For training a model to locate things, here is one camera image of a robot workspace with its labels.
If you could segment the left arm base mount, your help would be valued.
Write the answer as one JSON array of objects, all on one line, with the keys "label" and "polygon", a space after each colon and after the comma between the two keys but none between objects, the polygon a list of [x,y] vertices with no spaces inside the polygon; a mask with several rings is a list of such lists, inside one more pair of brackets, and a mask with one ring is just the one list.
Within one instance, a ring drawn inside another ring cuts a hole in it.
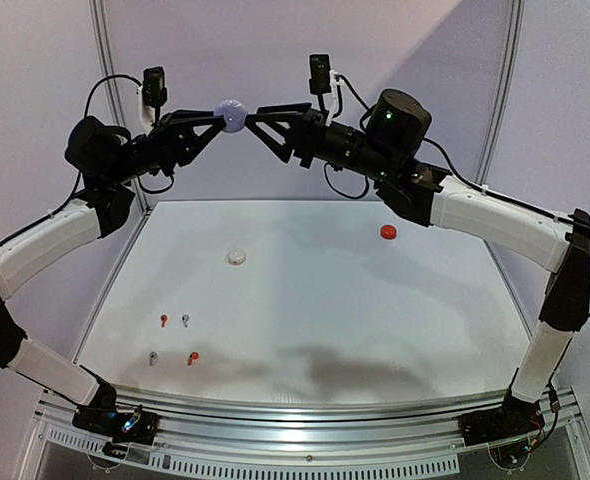
[{"label": "left arm base mount", "polygon": [[72,425],[86,432],[110,437],[113,443],[154,443],[161,417],[142,405],[120,411],[116,407],[79,407]]}]

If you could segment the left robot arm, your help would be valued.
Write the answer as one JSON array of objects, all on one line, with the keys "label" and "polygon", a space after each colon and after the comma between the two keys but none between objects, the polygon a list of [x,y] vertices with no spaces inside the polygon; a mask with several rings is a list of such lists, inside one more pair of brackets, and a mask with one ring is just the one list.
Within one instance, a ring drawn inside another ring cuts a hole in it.
[{"label": "left robot arm", "polygon": [[77,406],[103,434],[123,426],[123,412],[98,395],[101,379],[29,337],[6,302],[27,281],[77,248],[125,225],[134,193],[128,182],[148,173],[167,176],[191,163],[226,126],[210,111],[178,110],[145,133],[87,115],[73,128],[66,160],[83,176],[84,188],[67,205],[0,246],[0,368],[10,369]]}]

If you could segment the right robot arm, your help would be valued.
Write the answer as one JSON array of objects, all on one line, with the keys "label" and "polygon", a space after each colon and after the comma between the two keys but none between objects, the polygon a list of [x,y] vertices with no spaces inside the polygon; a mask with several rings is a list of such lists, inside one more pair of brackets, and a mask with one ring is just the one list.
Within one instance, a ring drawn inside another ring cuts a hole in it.
[{"label": "right robot arm", "polygon": [[590,216],[554,214],[474,184],[453,171],[422,163],[431,116],[410,95],[385,89],[365,130],[333,120],[307,103],[262,107],[245,121],[280,160],[315,159],[374,182],[376,195],[397,216],[424,227],[472,235],[531,260],[550,277],[539,324],[492,427],[512,436],[531,417],[590,307]]}]

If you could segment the purple charging case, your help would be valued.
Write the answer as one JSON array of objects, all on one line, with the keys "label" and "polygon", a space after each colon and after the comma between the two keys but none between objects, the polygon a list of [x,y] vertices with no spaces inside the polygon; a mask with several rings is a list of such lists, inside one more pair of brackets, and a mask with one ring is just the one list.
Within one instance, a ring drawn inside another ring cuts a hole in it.
[{"label": "purple charging case", "polygon": [[214,109],[215,116],[221,116],[228,134],[238,133],[245,128],[248,110],[239,100],[228,99],[220,102]]}]

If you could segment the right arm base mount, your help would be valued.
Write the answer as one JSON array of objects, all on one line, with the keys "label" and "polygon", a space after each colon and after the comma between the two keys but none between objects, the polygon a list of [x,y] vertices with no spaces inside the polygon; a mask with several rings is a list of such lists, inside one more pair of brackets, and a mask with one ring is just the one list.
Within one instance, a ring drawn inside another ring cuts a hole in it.
[{"label": "right arm base mount", "polygon": [[537,404],[501,405],[492,409],[475,410],[458,417],[459,432],[466,446],[493,443],[538,432],[544,425],[545,420]]}]

